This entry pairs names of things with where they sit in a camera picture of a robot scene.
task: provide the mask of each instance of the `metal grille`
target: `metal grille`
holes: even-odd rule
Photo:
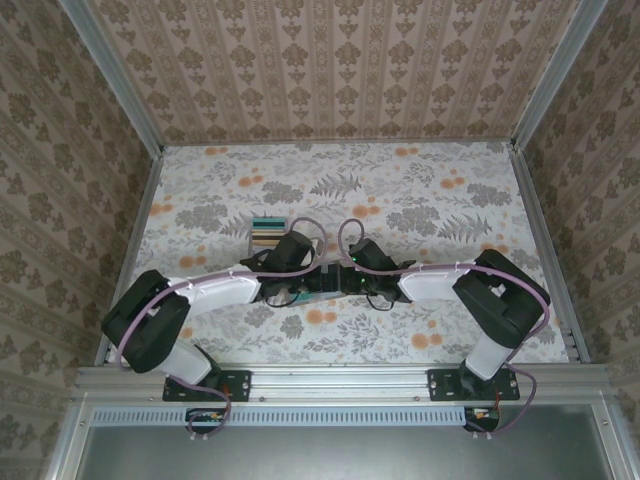
[[[185,426],[186,407],[100,407],[92,427]],[[463,407],[234,407],[229,426],[427,426],[464,425]],[[208,425],[194,422],[195,426]]]

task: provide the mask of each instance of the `wire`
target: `wire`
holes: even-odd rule
[[[323,245],[328,245],[327,231],[324,229],[324,227],[320,223],[318,223],[317,221],[313,220],[312,218],[309,218],[309,217],[296,218],[293,222],[291,222],[291,226],[289,227],[289,231],[291,231],[293,229],[294,225],[296,225],[297,223],[302,222],[302,221],[312,223],[316,227],[318,227],[318,229],[322,233]],[[219,279],[222,279],[222,278],[229,278],[229,277],[231,277],[231,278],[255,278],[255,277],[291,278],[291,277],[298,277],[300,275],[304,275],[306,273],[311,272],[319,264],[321,264],[322,261],[324,260],[326,252],[327,252],[327,249],[323,248],[322,252],[320,253],[320,255],[318,256],[318,258],[316,259],[315,262],[311,262],[307,268],[305,268],[303,270],[300,270],[300,271],[297,271],[297,272],[284,272],[284,273],[280,273],[280,272],[247,272],[247,271],[234,272],[232,270],[224,270],[222,272],[215,272],[215,273],[211,273],[209,275],[203,275],[203,276],[198,277],[198,278],[193,279],[193,280],[187,279],[184,282],[179,282],[179,283],[177,283],[175,285],[172,285],[172,286],[164,289],[158,295],[153,297],[149,301],[149,303],[147,303],[144,307],[142,307],[140,312],[138,312],[138,315],[136,315],[136,317],[133,319],[133,322],[131,322],[131,325],[129,325],[129,328],[127,328],[127,330],[124,332],[124,335],[122,335],[122,339],[120,340],[120,343],[118,344],[118,347],[116,349],[116,365],[122,371],[126,372],[126,371],[130,371],[131,370],[131,368],[125,367],[123,365],[123,363],[122,363],[122,354],[124,353],[124,349],[127,346],[127,343],[129,342],[129,340],[131,339],[131,336],[133,335],[133,332],[136,330],[136,328],[138,328],[138,325],[140,325],[140,322],[142,322],[142,320],[145,318],[145,316],[163,298],[165,298],[167,295],[170,295],[171,293],[175,292],[176,290],[180,290],[181,288],[185,288],[185,287],[189,287],[189,286],[193,287],[193,286],[196,286],[196,285],[206,285],[206,284],[213,283],[216,280],[219,280]]]
[[[487,273],[490,275],[495,275],[496,277],[500,277],[503,278],[505,280],[509,280],[511,283],[514,283],[516,285],[518,285],[520,288],[526,290],[528,293],[531,294],[531,296],[533,296],[533,298],[535,298],[538,303],[540,304],[540,306],[542,307],[542,311],[544,313],[544,316],[542,318],[542,321],[539,322],[538,326],[534,327],[529,334],[525,337],[524,340],[528,340],[529,338],[531,338],[532,336],[536,335],[538,332],[540,332],[540,330],[542,330],[544,327],[547,326],[547,324],[549,323],[549,318],[551,317],[551,312],[549,310],[549,306],[547,305],[547,303],[545,302],[544,298],[542,298],[542,296],[535,290],[535,288],[533,288],[531,285],[529,285],[528,283],[520,280],[517,277],[514,277],[513,275],[510,275],[508,273],[502,272],[500,270],[496,270],[494,268],[488,268],[488,267],[482,267],[480,265],[475,265],[473,263],[451,263],[451,264],[440,264],[440,265],[419,265],[417,267],[409,267],[409,268],[403,268],[400,270],[371,270],[370,268],[365,268],[361,265],[358,265],[356,262],[354,262],[351,258],[351,256],[349,255],[349,253],[345,250],[344,245],[343,245],[343,240],[342,240],[342,235],[343,235],[343,231],[344,228],[350,224],[350,223],[357,223],[358,226],[360,227],[360,240],[362,240],[364,238],[364,225],[362,224],[362,222],[360,220],[358,220],[357,218],[349,218],[347,220],[345,220],[344,222],[342,222],[342,225],[340,225],[340,229],[338,230],[338,248],[340,249],[340,253],[342,254],[342,257],[344,259],[344,261],[348,264],[351,265],[352,267],[355,267],[357,270],[360,270],[361,272],[364,273],[369,273],[371,275],[401,275],[404,273],[418,273],[418,272],[427,272],[427,271],[450,271],[450,270],[475,270],[478,272],[483,272],[483,273]],[[517,352],[517,350],[514,350],[514,352],[512,352],[512,354],[509,356],[509,358],[507,358],[507,361],[510,358],[513,358],[513,356],[515,355],[515,352]]]
[[[271,305],[269,302],[267,302],[267,299],[264,299],[264,303],[271,308],[284,308],[284,307],[290,307],[291,305],[293,305],[294,303],[296,303],[296,300],[298,300],[298,297],[300,296],[300,292],[298,292],[296,294],[296,296],[294,297],[293,300],[288,301],[287,303],[283,303],[281,305]]]
[[[222,400],[224,400],[224,403],[226,404],[226,408],[224,411],[224,415],[222,416],[222,419],[220,419],[220,423],[213,428],[213,430],[211,430],[210,432],[207,433],[207,435],[215,435],[217,433],[220,433],[220,430],[222,430],[222,428],[226,425],[226,423],[229,421],[229,417],[231,416],[231,400],[229,399],[229,397],[227,395],[225,395],[224,393],[222,393],[220,390],[216,390],[215,388],[208,388],[208,387],[199,387],[198,385],[192,385],[190,383],[185,382],[184,380],[182,380],[179,377],[174,377],[173,375],[169,375],[169,378],[171,380],[173,380],[174,382],[176,382],[179,385],[182,385],[184,388],[188,388],[190,390],[196,390],[198,392],[206,392],[206,393],[213,393],[214,395],[220,397]],[[189,417],[189,423],[187,424],[187,430],[189,430],[189,433],[192,436],[196,436],[199,435],[196,432],[193,431],[193,420],[195,418],[201,417],[206,415],[207,412],[204,411],[199,411],[194,413],[193,415],[191,415],[191,417]]]
[[[364,224],[360,220],[358,220],[357,218],[349,218],[349,219],[345,220],[344,222],[342,222],[342,224],[340,225],[340,229],[338,230],[338,248],[340,249],[340,253],[342,254],[342,257],[343,257],[344,261],[348,265],[351,265],[351,266],[355,267],[356,269],[358,269],[358,270],[360,270],[360,271],[362,271],[364,273],[369,273],[371,275],[400,275],[400,274],[404,274],[404,273],[416,273],[416,272],[424,272],[424,271],[475,270],[475,271],[478,271],[478,272],[487,273],[489,275],[495,275],[496,277],[503,278],[505,280],[510,281],[511,283],[514,283],[514,284],[518,285],[520,288],[526,290],[529,294],[531,294],[531,296],[533,298],[535,298],[536,301],[540,304],[540,306],[542,307],[542,312],[543,312],[542,320],[540,322],[538,322],[538,324],[529,331],[529,333],[525,336],[525,338],[522,341],[522,343],[520,344],[520,346],[518,348],[514,349],[511,352],[511,354],[507,357],[507,359],[505,360],[505,363],[504,363],[504,365],[509,370],[511,370],[512,372],[514,372],[516,374],[519,374],[519,375],[524,375],[525,377],[527,377],[527,378],[529,378],[531,380],[531,393],[529,394],[529,398],[527,398],[527,401],[525,402],[524,406],[522,407],[522,410],[520,410],[520,412],[518,412],[516,417],[511,422],[509,422],[504,427],[497,428],[493,432],[486,432],[486,430],[482,429],[482,427],[476,425],[475,423],[467,422],[472,427],[477,428],[480,431],[486,432],[487,434],[491,433],[492,435],[498,434],[498,433],[503,433],[503,432],[506,432],[507,430],[513,428],[513,426],[522,418],[522,416],[531,407],[531,403],[533,402],[533,399],[536,396],[538,383],[537,383],[537,381],[536,381],[536,379],[535,379],[535,377],[533,375],[531,375],[528,372],[525,372],[524,370],[520,370],[519,368],[514,367],[513,365],[509,364],[508,362],[518,353],[520,348],[522,348],[522,345],[524,345],[524,342],[526,342],[528,339],[530,339],[534,335],[538,334],[543,328],[545,328],[549,324],[549,319],[551,317],[551,312],[549,310],[549,305],[547,305],[547,302],[544,300],[544,298],[542,298],[542,296],[531,285],[529,285],[526,282],[523,282],[522,280],[520,280],[517,277],[514,277],[513,275],[510,275],[508,273],[502,272],[500,270],[495,270],[493,268],[488,268],[488,267],[482,267],[480,265],[475,265],[473,263],[456,263],[456,264],[443,264],[443,265],[420,265],[420,266],[417,266],[417,267],[410,267],[410,268],[404,268],[404,269],[392,270],[392,271],[382,271],[382,270],[378,271],[378,270],[371,270],[369,268],[362,267],[362,266],[358,265],[356,262],[354,262],[352,260],[351,256],[345,250],[344,245],[343,245],[342,234],[344,232],[344,228],[347,225],[349,225],[350,223],[355,223],[360,227],[360,240],[362,240],[364,238]]]
[[[391,310],[393,309],[393,306],[396,304],[396,302],[395,302],[395,301],[393,301],[393,302],[391,302],[391,305],[389,305],[389,308],[379,308],[379,307],[376,307],[376,306],[373,304],[373,302],[371,301],[371,295],[369,295],[368,293],[367,293],[367,302],[369,302],[369,305],[371,305],[371,308],[373,308],[374,310],[377,310],[377,311],[379,311],[379,312],[389,312],[389,311],[391,311]]]

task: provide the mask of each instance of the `work surface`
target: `work surface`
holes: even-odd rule
[[[134,278],[237,263],[255,216],[313,217],[331,235],[329,259],[338,258],[340,223],[357,217],[398,262],[464,261],[496,248],[546,285],[506,145],[479,142],[167,148]],[[181,337],[224,363],[457,363],[479,332],[458,301],[380,312],[347,297],[229,307],[190,319]],[[555,318],[516,361],[567,361]]]

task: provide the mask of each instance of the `purple cable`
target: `purple cable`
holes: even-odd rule
[[[224,415],[222,416],[222,420],[220,420],[220,423],[218,424],[218,426],[216,426],[213,430],[207,433],[207,435],[215,435],[219,433],[220,430],[222,430],[222,427],[224,427],[225,424],[229,421],[229,417],[231,416],[231,400],[229,399],[229,397],[224,393],[222,393],[221,391],[216,390],[215,388],[199,387],[197,385],[192,385],[190,383],[185,382],[181,378],[174,377],[173,375],[169,375],[169,378],[174,382],[182,385],[185,388],[188,388],[190,390],[197,390],[199,392],[213,393],[214,395],[217,395],[222,400],[224,400],[224,403],[226,404],[226,409],[224,411]],[[196,432],[193,431],[193,420],[195,418],[198,418],[204,415],[206,415],[206,412],[197,412],[191,415],[191,417],[189,417],[189,423],[187,424],[187,430],[189,430],[189,433],[191,433],[192,435],[197,435]]]
[[[549,306],[547,305],[547,302],[545,302],[544,298],[542,298],[542,296],[531,285],[527,284],[526,282],[523,282],[522,280],[520,280],[517,277],[514,277],[513,275],[509,275],[508,273],[501,272],[500,270],[495,270],[493,268],[481,267],[479,265],[475,265],[475,264],[472,264],[472,263],[456,263],[456,264],[443,264],[443,265],[422,265],[420,267],[410,267],[410,268],[404,268],[404,269],[401,269],[401,270],[392,270],[392,271],[378,271],[378,270],[371,270],[371,269],[368,269],[368,268],[361,267],[360,265],[358,265],[356,262],[354,262],[351,259],[351,257],[349,256],[349,253],[344,249],[344,246],[343,246],[342,233],[344,231],[344,228],[350,223],[358,224],[358,226],[360,227],[360,240],[362,240],[364,238],[364,225],[363,225],[363,223],[360,220],[356,219],[356,218],[350,218],[350,219],[345,220],[344,222],[342,222],[342,225],[340,225],[340,229],[338,230],[338,248],[340,249],[340,253],[342,254],[342,257],[344,258],[344,260],[349,265],[357,268],[361,272],[369,273],[369,274],[372,274],[372,275],[400,275],[400,274],[404,274],[404,273],[416,273],[416,272],[438,271],[438,270],[458,270],[458,269],[475,270],[475,271],[478,271],[478,272],[487,273],[489,275],[495,275],[496,277],[503,278],[505,280],[508,280],[508,281],[518,285],[519,287],[523,288],[528,293],[530,293],[531,296],[533,296],[533,298],[535,298],[538,301],[538,303],[540,303],[540,306],[542,307],[542,311],[544,312],[544,316],[542,318],[542,321],[536,327],[531,329],[531,331],[524,338],[522,344],[520,344],[520,347],[518,347],[515,350],[513,350],[513,352],[511,352],[511,354],[505,360],[505,366],[509,370],[511,370],[512,372],[514,372],[516,374],[524,375],[525,377],[528,377],[531,380],[531,383],[532,383],[531,394],[529,395],[529,398],[527,398],[527,401],[525,402],[524,406],[522,407],[522,410],[520,410],[518,415],[516,415],[516,417],[511,422],[509,422],[504,427],[500,427],[497,430],[494,430],[493,432],[486,432],[486,433],[491,433],[492,435],[495,435],[495,434],[498,434],[498,433],[503,433],[503,432],[509,430],[510,428],[512,428],[518,422],[518,420],[520,420],[522,418],[522,416],[527,412],[527,410],[529,410],[529,407],[531,406],[531,403],[533,402],[533,399],[534,399],[534,397],[536,395],[536,390],[538,388],[538,383],[536,382],[536,379],[534,378],[533,375],[531,375],[528,372],[525,372],[524,370],[520,370],[520,369],[514,367],[513,365],[510,365],[507,362],[509,360],[511,360],[516,355],[516,353],[518,353],[518,350],[520,350],[520,348],[522,347],[522,345],[524,344],[525,341],[527,341],[529,338],[531,338],[534,335],[536,335],[538,332],[540,332],[543,328],[545,328],[549,324],[549,318],[551,317],[551,311],[549,310]],[[472,422],[469,422],[469,423],[473,427],[478,428],[480,431],[484,431],[484,429],[482,429],[478,425],[476,425],[476,424],[474,424]]]
[[[538,324],[537,327],[533,328],[529,332],[529,334],[525,337],[525,340],[528,340],[533,335],[537,334],[549,323],[549,318],[551,317],[551,311],[549,310],[549,306],[545,302],[544,298],[542,298],[542,296],[528,283],[520,280],[517,277],[514,277],[513,275],[502,272],[500,270],[496,270],[488,267],[481,267],[473,263],[421,265],[419,267],[409,267],[409,268],[403,268],[401,270],[391,270],[391,271],[371,270],[369,268],[365,268],[358,265],[356,262],[354,262],[351,259],[351,257],[349,256],[349,253],[344,249],[344,245],[342,242],[342,233],[344,231],[344,227],[346,227],[350,223],[357,223],[360,226],[360,240],[364,238],[364,225],[362,224],[362,222],[357,218],[350,218],[342,222],[342,225],[340,225],[340,229],[338,230],[338,248],[340,249],[340,253],[342,254],[342,257],[344,258],[346,263],[348,263],[352,267],[355,267],[357,270],[360,270],[361,272],[364,272],[364,273],[369,273],[371,275],[401,275],[404,273],[418,273],[418,272],[427,272],[427,271],[432,271],[432,272],[433,271],[449,271],[449,270],[475,270],[478,272],[495,275],[496,277],[504,278],[505,280],[508,280],[511,283],[514,283],[519,287],[521,287],[522,289],[526,290],[528,293],[531,294],[531,296],[533,296],[533,298],[535,298],[538,301],[538,303],[540,303],[540,306],[542,307],[542,311],[544,312],[544,317],[542,318],[542,321]],[[517,350],[514,350],[514,353],[511,354],[509,359],[513,357],[515,352],[517,352]]]
[[[302,221],[312,223],[316,227],[318,227],[320,229],[320,232],[322,232],[323,244],[324,245],[328,245],[327,231],[324,229],[324,227],[322,225],[320,225],[320,223],[316,222],[312,218],[308,218],[308,217],[296,218],[291,223],[291,227],[289,228],[289,231],[291,231],[291,228],[293,228],[293,226],[296,223],[302,222]],[[131,370],[131,368],[127,368],[122,364],[122,354],[124,353],[124,349],[127,346],[127,343],[129,342],[129,340],[131,339],[131,336],[133,335],[133,332],[135,331],[136,328],[138,328],[138,325],[140,325],[140,322],[142,322],[144,317],[158,304],[158,302],[160,302],[160,300],[165,298],[167,295],[175,292],[176,290],[180,290],[181,288],[188,287],[190,285],[191,286],[202,285],[203,283],[209,283],[209,282],[213,282],[213,281],[215,281],[217,279],[220,279],[220,278],[229,278],[229,277],[243,277],[243,278],[253,278],[253,277],[290,278],[290,277],[298,277],[300,275],[304,275],[306,273],[311,272],[319,264],[321,264],[322,261],[324,260],[326,252],[327,252],[327,249],[323,248],[322,252],[317,257],[315,262],[311,262],[311,264],[307,268],[305,268],[304,270],[300,270],[298,272],[288,272],[288,273],[246,272],[246,271],[233,272],[231,270],[225,270],[223,272],[215,272],[215,273],[211,273],[209,275],[203,275],[203,276],[198,277],[197,279],[195,279],[193,281],[186,280],[184,282],[180,282],[180,283],[178,283],[176,285],[172,285],[169,288],[164,289],[162,292],[160,292],[158,295],[156,295],[149,303],[147,303],[142,308],[142,310],[140,310],[138,315],[136,315],[136,317],[133,319],[133,322],[131,322],[131,325],[129,325],[129,328],[127,328],[127,331],[122,336],[122,340],[120,340],[120,343],[118,344],[118,347],[116,349],[116,365],[122,371]]]

